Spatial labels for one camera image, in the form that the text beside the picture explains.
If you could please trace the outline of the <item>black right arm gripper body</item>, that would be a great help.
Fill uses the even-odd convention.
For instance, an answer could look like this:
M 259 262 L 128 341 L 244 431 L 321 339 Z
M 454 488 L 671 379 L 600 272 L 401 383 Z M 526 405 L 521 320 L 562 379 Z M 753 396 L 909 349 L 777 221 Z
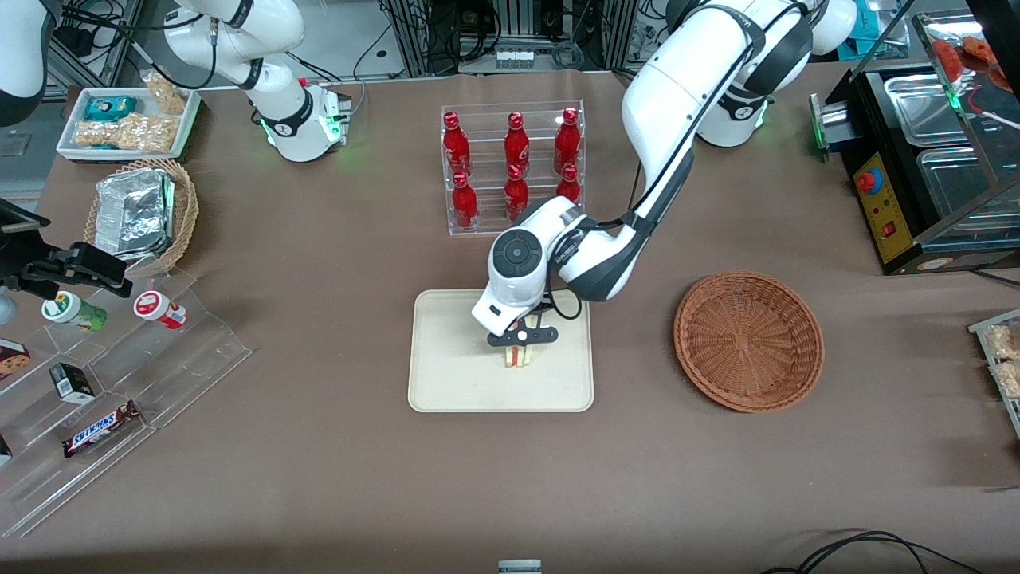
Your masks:
M 41 238 L 3 238 L 1 247 L 3 286 L 36 297 L 58 294 L 58 283 L 67 276 L 72 250 L 61 250 Z

